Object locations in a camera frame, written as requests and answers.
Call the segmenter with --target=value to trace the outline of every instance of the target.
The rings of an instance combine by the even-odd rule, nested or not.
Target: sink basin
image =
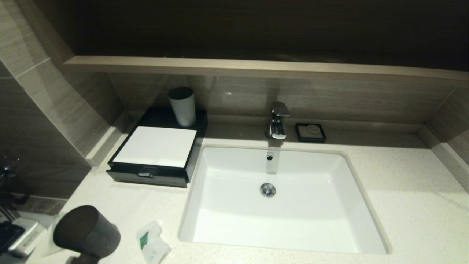
[[[265,196],[264,183],[275,187],[275,195]],[[387,251],[347,159],[338,153],[205,147],[179,237],[263,248]]]

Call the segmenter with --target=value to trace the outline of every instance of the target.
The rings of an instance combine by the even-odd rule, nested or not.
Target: chrome faucet
[[[287,137],[283,117],[290,116],[290,112],[284,103],[272,102],[269,124],[265,135],[270,139],[282,140]]]

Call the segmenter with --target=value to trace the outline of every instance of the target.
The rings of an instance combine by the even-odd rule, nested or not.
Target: quartz countertop
[[[203,147],[267,148],[262,137],[246,140],[252,133],[249,128],[218,137],[223,130],[232,129],[228,125],[209,129]],[[125,137],[115,144],[106,161]],[[154,220],[161,225],[161,237],[171,248],[163,264],[468,263],[469,196],[415,134],[337,130],[329,132],[326,144],[293,140],[285,142],[282,149],[346,154],[389,253],[362,255],[183,242],[178,231],[190,184],[185,189],[114,182],[106,173],[106,161],[90,171],[62,211],[90,204],[117,225],[120,245],[100,264],[144,264],[136,233]],[[61,264],[77,255],[69,250],[42,258],[33,254],[27,264]]]

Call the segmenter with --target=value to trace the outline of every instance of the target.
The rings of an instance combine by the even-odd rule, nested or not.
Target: black soap dish
[[[324,143],[327,137],[320,124],[296,124],[296,135],[301,142]]]

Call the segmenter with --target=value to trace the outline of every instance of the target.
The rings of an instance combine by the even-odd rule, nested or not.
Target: sink
[[[274,186],[273,196],[261,189],[265,183]],[[339,153],[205,147],[179,238],[263,248],[387,252],[350,165]]]

